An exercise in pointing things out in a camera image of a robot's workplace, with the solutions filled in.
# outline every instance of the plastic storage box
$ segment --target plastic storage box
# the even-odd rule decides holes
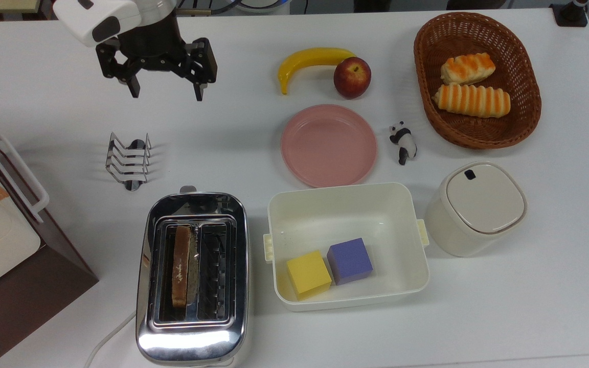
[[[424,219],[444,251],[467,257],[513,231],[527,209],[526,197],[512,177],[493,163],[481,162],[447,176]]]
[[[280,193],[269,202],[265,260],[274,289],[288,310],[320,310],[394,301],[428,283],[423,221],[411,192],[389,182]],[[297,301],[288,279],[288,260],[333,244],[363,238],[374,271],[369,277]]]

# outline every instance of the toy panda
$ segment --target toy panda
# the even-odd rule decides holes
[[[406,165],[406,159],[417,155],[417,145],[413,142],[411,130],[404,128],[403,121],[390,127],[390,141],[399,146],[400,165]]]

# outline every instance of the apple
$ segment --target apple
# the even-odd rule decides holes
[[[357,98],[367,91],[372,81],[372,70],[367,63],[357,57],[346,58],[336,66],[333,84],[344,98]]]

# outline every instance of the silver toaster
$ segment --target silver toaster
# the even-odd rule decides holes
[[[135,338],[152,363],[236,366],[250,344],[250,247],[242,204],[180,193],[149,212]]]

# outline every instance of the white lid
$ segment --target white lid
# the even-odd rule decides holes
[[[519,222],[525,214],[524,195],[497,166],[477,163],[447,182],[453,210],[473,230],[495,234]]]

